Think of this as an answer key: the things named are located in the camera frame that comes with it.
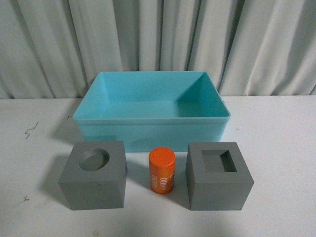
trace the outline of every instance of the gray cube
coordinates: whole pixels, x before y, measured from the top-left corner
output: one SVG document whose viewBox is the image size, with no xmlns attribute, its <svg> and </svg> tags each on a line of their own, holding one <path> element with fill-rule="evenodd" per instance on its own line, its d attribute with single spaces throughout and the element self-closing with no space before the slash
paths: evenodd
<svg viewBox="0 0 316 237">
<path fill-rule="evenodd" d="M 123 208 L 126 174 L 122 141 L 78 142 L 58 183 L 71 210 Z"/>
<path fill-rule="evenodd" d="M 190 143 L 186 176 L 191 210 L 241 210 L 254 184 L 235 142 Z"/>
</svg>

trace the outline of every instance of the white table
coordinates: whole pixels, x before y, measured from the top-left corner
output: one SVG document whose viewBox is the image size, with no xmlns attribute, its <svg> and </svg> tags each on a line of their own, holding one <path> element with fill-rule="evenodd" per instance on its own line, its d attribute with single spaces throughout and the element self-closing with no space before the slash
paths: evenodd
<svg viewBox="0 0 316 237">
<path fill-rule="evenodd" d="M 316 96 L 223 99 L 222 141 L 238 143 L 255 181 L 241 211 L 188 209 L 186 152 L 171 193 L 150 190 L 148 153 L 127 153 L 124 208 L 71 211 L 57 182 L 82 141 L 67 119 L 80 99 L 0 100 L 0 236 L 314 237 Z"/>
</svg>

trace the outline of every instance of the white backdrop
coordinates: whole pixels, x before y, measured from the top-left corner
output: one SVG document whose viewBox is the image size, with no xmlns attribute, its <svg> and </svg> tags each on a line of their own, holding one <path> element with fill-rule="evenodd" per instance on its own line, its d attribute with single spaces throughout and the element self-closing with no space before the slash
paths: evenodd
<svg viewBox="0 0 316 237">
<path fill-rule="evenodd" d="M 208 71 L 221 95 L 316 94 L 314 0 L 0 0 L 0 98 L 101 71 Z"/>
</svg>

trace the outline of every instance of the orange cylinder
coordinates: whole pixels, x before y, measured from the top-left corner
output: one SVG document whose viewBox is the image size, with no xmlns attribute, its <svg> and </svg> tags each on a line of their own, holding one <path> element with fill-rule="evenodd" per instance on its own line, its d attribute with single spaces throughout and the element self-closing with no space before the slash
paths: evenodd
<svg viewBox="0 0 316 237">
<path fill-rule="evenodd" d="M 167 194 L 173 189 L 175 153 L 167 147 L 157 147 L 149 153 L 150 186 L 155 193 Z"/>
</svg>

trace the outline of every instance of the teal plastic bin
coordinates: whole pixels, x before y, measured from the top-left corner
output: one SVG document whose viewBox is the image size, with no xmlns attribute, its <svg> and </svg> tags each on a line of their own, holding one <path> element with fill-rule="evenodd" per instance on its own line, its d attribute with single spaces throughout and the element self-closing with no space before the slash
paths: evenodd
<svg viewBox="0 0 316 237">
<path fill-rule="evenodd" d="M 85 141 L 187 151 L 189 142 L 219 142 L 230 113 L 206 72 L 103 72 L 73 118 Z"/>
</svg>

